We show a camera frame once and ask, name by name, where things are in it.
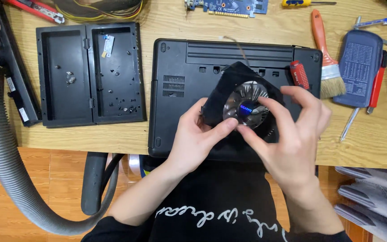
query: black laptop bottom case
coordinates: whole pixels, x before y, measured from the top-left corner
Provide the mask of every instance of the black laptop bottom case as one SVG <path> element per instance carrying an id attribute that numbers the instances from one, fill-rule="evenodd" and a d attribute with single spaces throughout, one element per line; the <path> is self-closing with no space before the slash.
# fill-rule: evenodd
<path id="1" fill-rule="evenodd" d="M 277 88 L 294 85 L 289 65 L 298 60 L 304 65 L 310 92 L 320 96 L 322 52 L 316 49 L 268 44 L 242 43 L 251 68 Z M 221 70 L 237 61 L 246 63 L 232 42 L 158 39 L 153 50 L 150 97 L 149 155 L 168 157 L 178 120 L 194 103 L 208 97 L 216 87 Z M 284 96 L 292 118 L 298 119 L 301 107 Z M 277 127 L 261 134 L 269 143 L 278 141 Z M 258 155 L 234 131 L 210 152 L 208 160 L 258 162 Z"/>

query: yellow screwdriver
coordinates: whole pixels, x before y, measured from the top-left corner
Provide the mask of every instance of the yellow screwdriver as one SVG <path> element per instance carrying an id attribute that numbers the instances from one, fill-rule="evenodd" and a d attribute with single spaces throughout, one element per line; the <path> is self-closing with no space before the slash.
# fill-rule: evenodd
<path id="1" fill-rule="evenodd" d="M 310 4 L 335 5 L 337 2 L 312 2 L 311 0 L 283 0 L 283 7 L 310 6 Z"/>

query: hand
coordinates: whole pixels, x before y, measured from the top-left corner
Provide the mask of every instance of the hand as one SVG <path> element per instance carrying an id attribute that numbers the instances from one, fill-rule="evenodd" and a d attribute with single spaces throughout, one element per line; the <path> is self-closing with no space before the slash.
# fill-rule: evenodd
<path id="1" fill-rule="evenodd" d="M 276 117 L 279 142 L 268 144 L 250 128 L 237 130 L 257 152 L 268 172 L 282 191 L 294 201 L 308 202 L 319 189 L 315 176 L 316 147 L 320 135 L 329 125 L 331 110 L 308 91 L 298 86 L 282 86 L 281 92 L 292 97 L 303 109 L 296 123 L 289 110 L 270 98 L 259 98 Z"/>
<path id="2" fill-rule="evenodd" d="M 210 150 L 229 135 L 238 125 L 235 118 L 229 118 L 213 129 L 202 123 L 201 107 L 207 98 L 201 98 L 180 117 L 174 143 L 166 164 L 175 168 L 180 175 L 194 171 L 209 155 Z"/>

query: vacuum hose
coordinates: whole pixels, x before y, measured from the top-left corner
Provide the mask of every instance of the vacuum hose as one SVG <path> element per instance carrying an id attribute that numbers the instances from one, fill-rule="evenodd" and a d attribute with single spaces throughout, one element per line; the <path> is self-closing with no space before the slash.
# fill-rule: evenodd
<path id="1" fill-rule="evenodd" d="M 0 85 L 0 182 L 20 211 L 38 227 L 55 234 L 75 235 L 92 228 L 105 214 L 117 184 L 119 166 L 111 175 L 100 210 L 83 221 L 70 221 L 57 215 L 41 199 L 17 150 L 10 129 Z"/>

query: motherboard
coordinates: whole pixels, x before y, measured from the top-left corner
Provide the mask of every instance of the motherboard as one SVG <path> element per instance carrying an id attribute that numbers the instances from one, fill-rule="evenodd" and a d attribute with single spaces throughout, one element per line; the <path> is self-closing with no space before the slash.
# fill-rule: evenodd
<path id="1" fill-rule="evenodd" d="M 185 0 L 187 11 L 197 6 L 209 14 L 255 18 L 255 13 L 267 13 L 268 0 Z"/>

